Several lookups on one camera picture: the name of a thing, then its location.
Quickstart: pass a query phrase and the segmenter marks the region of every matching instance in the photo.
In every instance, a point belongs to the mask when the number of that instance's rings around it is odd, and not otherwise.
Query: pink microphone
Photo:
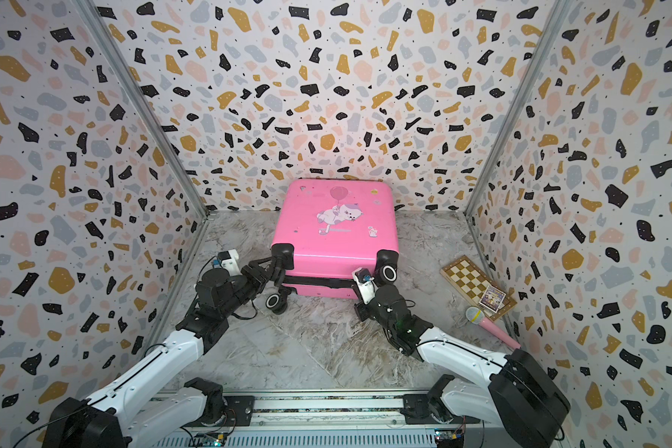
[[[483,311],[477,307],[470,307],[466,309],[466,318],[474,324],[488,330],[490,333],[492,333],[493,336],[505,342],[513,350],[520,348],[520,344],[515,339],[508,336],[508,333],[505,333],[503,330],[501,330],[500,327],[495,325],[491,319],[486,318],[485,313],[483,313]]]

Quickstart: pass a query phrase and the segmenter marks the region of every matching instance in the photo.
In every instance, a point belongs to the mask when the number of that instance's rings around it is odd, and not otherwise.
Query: terrazzo wallpaper
[[[97,5],[209,209],[277,209],[295,178],[465,206],[546,0]]]
[[[479,198],[574,447],[672,448],[672,1],[573,3]]]
[[[0,446],[138,361],[198,225],[72,4],[1,1]]]

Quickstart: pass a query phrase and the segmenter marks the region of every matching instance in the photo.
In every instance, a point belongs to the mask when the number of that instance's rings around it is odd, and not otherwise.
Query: cat sticker
[[[316,218],[319,223],[325,223],[326,228],[319,229],[319,235],[326,235],[335,226],[343,221],[355,221],[363,215],[357,203],[344,203],[341,206],[334,205],[331,209],[319,212]]]

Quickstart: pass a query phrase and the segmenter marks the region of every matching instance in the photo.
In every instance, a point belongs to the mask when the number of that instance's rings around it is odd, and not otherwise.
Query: pink suitcase
[[[393,282],[398,236],[391,188],[375,181],[293,181],[271,254],[287,260],[282,287],[300,295],[356,299],[352,273],[360,267]]]

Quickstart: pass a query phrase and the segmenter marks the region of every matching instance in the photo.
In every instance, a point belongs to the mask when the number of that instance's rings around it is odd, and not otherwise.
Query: wooden chess board
[[[491,285],[491,281],[467,256],[461,256],[453,263],[445,266],[441,274],[448,279],[458,292],[473,306],[483,309],[485,315],[491,320],[498,320],[511,308],[515,301],[509,295],[505,295],[498,312],[493,312],[479,305],[483,292]]]

